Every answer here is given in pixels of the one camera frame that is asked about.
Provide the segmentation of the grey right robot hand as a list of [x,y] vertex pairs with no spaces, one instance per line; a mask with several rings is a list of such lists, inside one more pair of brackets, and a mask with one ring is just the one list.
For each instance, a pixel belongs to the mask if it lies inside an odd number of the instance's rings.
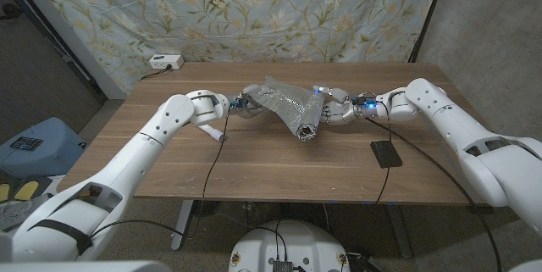
[[314,86],[315,94],[325,94],[331,100],[324,103],[320,121],[328,125],[346,125],[360,116],[367,117],[376,110],[376,96],[365,92],[357,97],[350,97],[348,92],[340,88]]

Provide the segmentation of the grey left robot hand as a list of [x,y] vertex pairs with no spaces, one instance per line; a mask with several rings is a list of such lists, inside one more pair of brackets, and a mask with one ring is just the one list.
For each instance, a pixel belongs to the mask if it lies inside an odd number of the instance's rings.
[[230,100],[229,115],[237,115],[243,119],[249,119],[266,111],[267,108],[254,99],[254,96],[262,89],[263,87],[260,85],[251,84],[246,86],[238,94],[228,96]]

